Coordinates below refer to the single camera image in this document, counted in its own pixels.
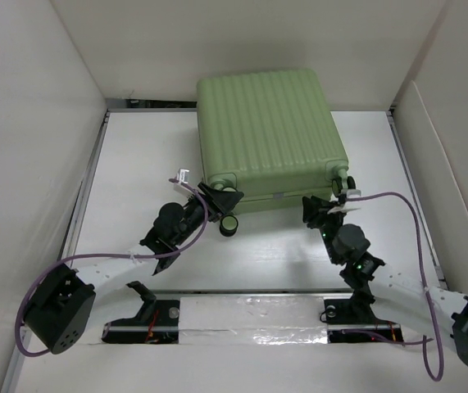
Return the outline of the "green hard-shell suitcase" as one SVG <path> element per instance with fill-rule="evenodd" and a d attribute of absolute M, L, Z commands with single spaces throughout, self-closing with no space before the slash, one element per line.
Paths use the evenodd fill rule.
<path fill-rule="evenodd" d="M 314 70 L 200 79 L 197 111 L 204 183 L 244 194 L 234 215 L 328 200 L 356 186 Z"/>

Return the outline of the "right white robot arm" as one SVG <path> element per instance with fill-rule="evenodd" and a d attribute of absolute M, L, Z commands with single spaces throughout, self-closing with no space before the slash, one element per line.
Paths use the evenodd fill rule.
<path fill-rule="evenodd" d="M 320 232 L 331 264 L 353 290 L 350 312 L 360 322 L 373 317 L 399 323 L 447 347 L 468 367 L 468 295 L 429 285 L 394 269 L 369 251 L 362 229 L 344 221 L 340 201 L 302 199 L 302 221 Z"/>

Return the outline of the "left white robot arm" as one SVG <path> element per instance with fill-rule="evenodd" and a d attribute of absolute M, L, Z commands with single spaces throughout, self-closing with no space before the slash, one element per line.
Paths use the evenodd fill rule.
<path fill-rule="evenodd" d="M 154 272 L 165 271 L 197 242 L 208 223 L 221 223 L 244 197 L 243 192 L 231 187 L 219 190 L 205 183 L 197 187 L 177 184 L 191 195 L 183 205 L 170 202 L 159 210 L 152 228 L 140 241 L 150 254 L 95 253 L 95 264 L 79 269 L 68 266 L 75 260 L 71 255 L 48 266 L 36 278 L 24 295 L 14 322 L 16 348 L 21 354 L 36 356 L 25 348 L 22 328 L 39 338 L 45 346 L 44 354 L 59 355 L 70 349 L 96 323 L 104 308 L 102 299 L 124 287 L 139 294 L 128 301 L 127 317 L 139 325 L 152 319 L 153 294 L 137 278 L 139 267 L 147 260 L 156 260 Z"/>

